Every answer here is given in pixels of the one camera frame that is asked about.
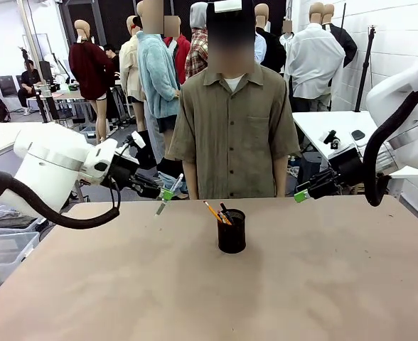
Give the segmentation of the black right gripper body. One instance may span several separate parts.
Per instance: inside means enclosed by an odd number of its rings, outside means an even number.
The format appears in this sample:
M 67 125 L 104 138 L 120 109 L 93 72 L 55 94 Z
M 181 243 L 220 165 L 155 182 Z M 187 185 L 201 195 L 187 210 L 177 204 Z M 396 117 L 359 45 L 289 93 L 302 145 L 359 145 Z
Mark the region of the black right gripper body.
M 333 153 L 328 162 L 335 172 L 335 182 L 339 185 L 354 186 L 363 181 L 363 162 L 358 150 L 349 146 L 344 151 Z

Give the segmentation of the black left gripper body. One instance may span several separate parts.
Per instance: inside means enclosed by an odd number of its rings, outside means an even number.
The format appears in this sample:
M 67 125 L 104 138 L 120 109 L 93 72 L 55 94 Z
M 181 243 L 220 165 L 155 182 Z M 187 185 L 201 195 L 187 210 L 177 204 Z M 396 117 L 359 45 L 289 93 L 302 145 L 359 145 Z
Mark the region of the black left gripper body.
M 116 182 L 119 189 L 133 188 L 133 179 L 138 168 L 139 164 L 133 158 L 114 156 L 107 176 L 102 181 L 102 186 L 108 188 L 110 184 L 109 179 L 111 178 Z

